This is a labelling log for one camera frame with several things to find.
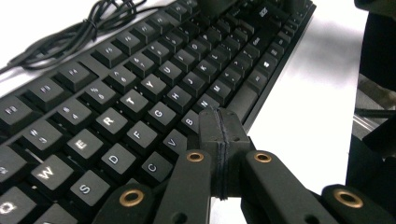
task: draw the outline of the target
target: a key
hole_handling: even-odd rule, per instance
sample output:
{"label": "a key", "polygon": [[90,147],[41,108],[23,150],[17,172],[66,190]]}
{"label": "a key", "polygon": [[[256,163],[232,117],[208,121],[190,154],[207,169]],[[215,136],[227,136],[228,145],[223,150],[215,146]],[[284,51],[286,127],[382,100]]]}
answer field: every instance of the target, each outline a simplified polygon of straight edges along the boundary
{"label": "a key", "polygon": [[139,155],[147,156],[156,144],[158,134],[147,124],[138,121],[126,134],[124,141]]}

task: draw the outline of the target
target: black keycap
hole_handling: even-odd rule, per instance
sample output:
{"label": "black keycap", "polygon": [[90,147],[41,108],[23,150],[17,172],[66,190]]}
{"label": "black keycap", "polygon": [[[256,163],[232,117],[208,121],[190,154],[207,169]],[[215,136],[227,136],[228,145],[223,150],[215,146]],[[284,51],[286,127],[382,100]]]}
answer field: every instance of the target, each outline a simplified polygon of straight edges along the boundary
{"label": "black keycap", "polygon": [[146,120],[161,133],[166,133],[175,124],[177,114],[162,102],[150,109]]}
{"label": "black keycap", "polygon": [[0,131],[14,134],[38,118],[38,114],[16,96],[0,103]]}
{"label": "black keycap", "polygon": [[158,134],[147,124],[138,121],[136,125],[127,133],[124,140],[139,155],[147,156],[154,147]]}
{"label": "black keycap", "polygon": [[187,150],[187,137],[174,129],[163,139],[161,150],[167,157],[176,161],[178,156]]}
{"label": "black keycap", "polygon": [[152,27],[159,29],[161,35],[165,34],[173,28],[173,25],[168,19],[166,19],[166,17],[161,12],[157,12],[152,15],[148,20],[148,24]]}
{"label": "black keycap", "polygon": [[163,101],[178,114],[183,115],[190,108],[192,97],[179,86],[175,86],[166,94]]}
{"label": "black keycap", "polygon": [[131,33],[145,44],[148,44],[149,42],[153,41],[158,36],[160,36],[159,30],[155,30],[145,22],[138,23],[134,27],[134,29],[132,29]]}
{"label": "black keycap", "polygon": [[42,160],[59,150],[64,141],[64,135],[44,119],[32,124],[21,138],[22,145]]}
{"label": "black keycap", "polygon": [[67,142],[66,152],[83,167],[90,167],[103,155],[105,144],[84,129]]}
{"label": "black keycap", "polygon": [[157,76],[170,87],[174,87],[182,78],[181,70],[169,61],[160,66]]}
{"label": "black keycap", "polygon": [[197,103],[194,105],[194,111],[199,113],[202,110],[208,109],[208,108],[218,108],[220,107],[219,102],[217,102],[215,99],[207,95],[206,93],[201,96],[201,98],[197,101]]}
{"label": "black keycap", "polygon": [[125,64],[131,72],[137,74],[140,78],[145,78],[155,70],[154,62],[142,53],[134,54],[129,62]]}
{"label": "black keycap", "polygon": [[25,151],[19,150],[18,154],[10,147],[0,147],[0,191],[16,185],[27,175],[37,163]]}
{"label": "black keycap", "polygon": [[251,108],[256,104],[257,98],[257,93],[244,84],[228,104],[227,109],[233,111],[243,123]]}
{"label": "black keycap", "polygon": [[113,69],[106,78],[106,83],[108,83],[115,91],[122,94],[131,90],[138,82],[139,78],[123,66]]}
{"label": "black keycap", "polygon": [[193,72],[189,72],[180,82],[180,87],[197,98],[205,91],[207,84]]}
{"label": "black keycap", "polygon": [[189,11],[179,3],[169,6],[166,12],[178,21],[184,21],[190,16]]}
{"label": "black keycap", "polygon": [[126,59],[126,55],[111,43],[104,43],[97,46],[92,57],[107,68],[113,68]]}
{"label": "black keycap", "polygon": [[96,79],[90,71],[79,63],[67,63],[59,69],[56,78],[70,91],[76,92]]}
{"label": "black keycap", "polygon": [[47,206],[48,203],[31,189],[13,187],[0,197],[0,223],[32,223]]}
{"label": "black keycap", "polygon": [[55,114],[55,119],[71,133],[78,133],[93,121],[91,110],[76,99],[63,104]]}
{"label": "black keycap", "polygon": [[153,152],[143,163],[142,169],[142,176],[152,185],[156,185],[163,182],[171,174],[173,165],[157,152]]}
{"label": "black keycap", "polygon": [[150,101],[156,103],[163,98],[166,91],[166,84],[151,74],[140,82],[139,90]]}
{"label": "black keycap", "polygon": [[96,82],[88,86],[81,98],[97,111],[103,112],[116,103],[118,95],[105,83]]}
{"label": "black keycap", "polygon": [[186,135],[198,134],[199,116],[194,111],[189,110],[177,126]]}
{"label": "black keycap", "polygon": [[131,178],[136,156],[120,144],[114,145],[101,160],[101,166],[114,180],[122,182]]}
{"label": "black keycap", "polygon": [[52,200],[59,199],[78,179],[76,165],[63,156],[51,155],[31,173],[30,181]]}
{"label": "black keycap", "polygon": [[231,89],[222,81],[216,80],[209,88],[207,94],[213,97],[214,100],[219,102],[220,106],[227,104],[231,97]]}
{"label": "black keycap", "polygon": [[45,112],[63,102],[68,95],[62,87],[49,78],[35,82],[26,92],[27,98]]}
{"label": "black keycap", "polygon": [[92,214],[102,205],[110,191],[110,185],[93,171],[84,174],[70,189],[76,206]]}
{"label": "black keycap", "polygon": [[93,127],[110,142],[117,142],[128,129],[128,120],[113,108],[99,116]]}
{"label": "black keycap", "polygon": [[116,40],[112,43],[127,55],[133,55],[145,46],[145,43],[127,31],[117,35]]}
{"label": "black keycap", "polygon": [[122,113],[134,121],[140,120],[150,107],[149,100],[137,91],[131,90],[120,98],[117,107]]}
{"label": "black keycap", "polygon": [[144,54],[156,64],[163,64],[171,56],[169,49],[167,49],[157,41],[149,44],[148,47],[145,49]]}

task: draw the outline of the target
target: white surface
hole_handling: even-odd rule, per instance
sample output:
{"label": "white surface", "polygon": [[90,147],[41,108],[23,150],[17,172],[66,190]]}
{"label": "white surface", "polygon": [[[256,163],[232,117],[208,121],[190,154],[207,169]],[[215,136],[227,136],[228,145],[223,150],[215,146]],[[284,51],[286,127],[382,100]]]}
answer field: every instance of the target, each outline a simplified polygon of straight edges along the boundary
{"label": "white surface", "polygon": [[[85,19],[94,2],[4,1],[0,67],[44,35]],[[314,3],[313,20],[249,135],[258,149],[275,153],[308,189],[321,193],[324,186],[345,183],[367,13],[357,10],[353,0]],[[29,78],[21,69],[0,76],[0,96]],[[212,223],[243,222],[237,200],[215,202],[213,208]]]}

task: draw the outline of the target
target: mechanical keyboard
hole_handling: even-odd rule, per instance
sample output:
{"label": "mechanical keyboard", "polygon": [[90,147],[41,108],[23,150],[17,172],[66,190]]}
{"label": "mechanical keyboard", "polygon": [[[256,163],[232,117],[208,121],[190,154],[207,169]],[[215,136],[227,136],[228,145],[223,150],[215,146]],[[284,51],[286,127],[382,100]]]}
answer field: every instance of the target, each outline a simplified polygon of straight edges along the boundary
{"label": "mechanical keyboard", "polygon": [[0,223],[91,223],[117,187],[158,187],[204,109],[248,130],[314,10],[177,0],[4,96]]}

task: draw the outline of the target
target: key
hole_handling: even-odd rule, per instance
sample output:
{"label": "key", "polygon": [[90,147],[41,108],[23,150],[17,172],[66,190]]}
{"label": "key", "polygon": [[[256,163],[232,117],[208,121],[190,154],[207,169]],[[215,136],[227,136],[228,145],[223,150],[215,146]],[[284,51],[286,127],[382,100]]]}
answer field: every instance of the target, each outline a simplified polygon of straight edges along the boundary
{"label": "key", "polygon": [[143,95],[154,103],[160,101],[166,91],[166,84],[152,74],[143,79],[139,87]]}
{"label": "key", "polygon": [[113,68],[126,59],[126,55],[111,43],[104,43],[97,46],[92,57],[107,68]]}
{"label": "key", "polygon": [[63,104],[54,115],[55,119],[71,133],[78,133],[94,118],[91,110],[76,99]]}
{"label": "key", "polygon": [[176,118],[177,114],[162,102],[152,107],[146,116],[146,120],[162,133],[168,132],[173,127]]}
{"label": "key", "polygon": [[59,69],[56,79],[72,92],[77,92],[97,78],[79,63],[67,63]]}
{"label": "key", "polygon": [[175,86],[166,94],[163,101],[178,114],[183,115],[190,108],[192,97],[179,86]]}
{"label": "key", "polygon": [[162,183],[166,177],[171,174],[173,165],[157,152],[153,152],[150,157],[143,163],[142,176],[145,177],[151,185]]}
{"label": "key", "polygon": [[116,40],[114,40],[112,44],[128,56],[133,55],[145,46],[144,42],[140,41],[136,36],[127,31],[117,35]]}
{"label": "key", "polygon": [[32,171],[29,179],[38,190],[56,200],[80,177],[77,169],[66,157],[51,155]]}
{"label": "key", "polygon": [[31,223],[48,207],[42,196],[23,185],[9,189],[0,197],[0,223]]}
{"label": "key", "polygon": [[131,90],[120,98],[120,103],[117,104],[117,107],[130,119],[138,121],[149,110],[150,103],[137,91]]}
{"label": "key", "polygon": [[91,167],[103,155],[106,145],[84,129],[67,142],[65,151],[85,168]]}
{"label": "key", "polygon": [[0,147],[0,192],[23,180],[37,164],[25,151],[18,152],[20,154],[10,147]]}
{"label": "key", "polygon": [[120,66],[111,71],[105,82],[110,85],[113,90],[122,94],[131,90],[139,82],[139,78],[125,67]]}
{"label": "key", "polygon": [[147,156],[156,144],[158,134],[147,124],[138,121],[126,134],[124,141],[139,155]]}
{"label": "key", "polygon": [[147,23],[139,22],[134,29],[132,29],[131,34],[135,35],[140,41],[145,44],[157,39],[160,36],[160,31],[155,30]]}
{"label": "key", "polygon": [[117,93],[103,82],[91,84],[81,96],[83,100],[99,112],[104,112],[114,105],[118,97]]}
{"label": "key", "polygon": [[14,134],[36,120],[39,114],[16,96],[10,96],[0,103],[0,131]]}
{"label": "key", "polygon": [[156,75],[165,82],[166,85],[174,87],[181,80],[183,73],[177,66],[166,61],[160,66]]}
{"label": "key", "polygon": [[131,178],[136,156],[117,143],[102,157],[100,164],[106,173],[121,183]]}
{"label": "key", "polygon": [[71,187],[70,192],[76,206],[88,215],[93,215],[110,193],[110,185],[90,170]]}
{"label": "key", "polygon": [[93,127],[110,142],[117,142],[128,129],[128,120],[113,108],[99,116]]}
{"label": "key", "polygon": [[26,97],[45,112],[50,111],[70,95],[49,78],[35,82],[26,92]]}
{"label": "key", "polygon": [[187,137],[174,129],[163,139],[160,147],[167,157],[176,161],[178,156],[187,150]]}
{"label": "key", "polygon": [[64,135],[41,119],[23,132],[21,144],[34,152],[41,160],[62,148],[65,142]]}
{"label": "key", "polygon": [[154,62],[142,53],[134,54],[125,67],[140,78],[145,78],[156,68]]}

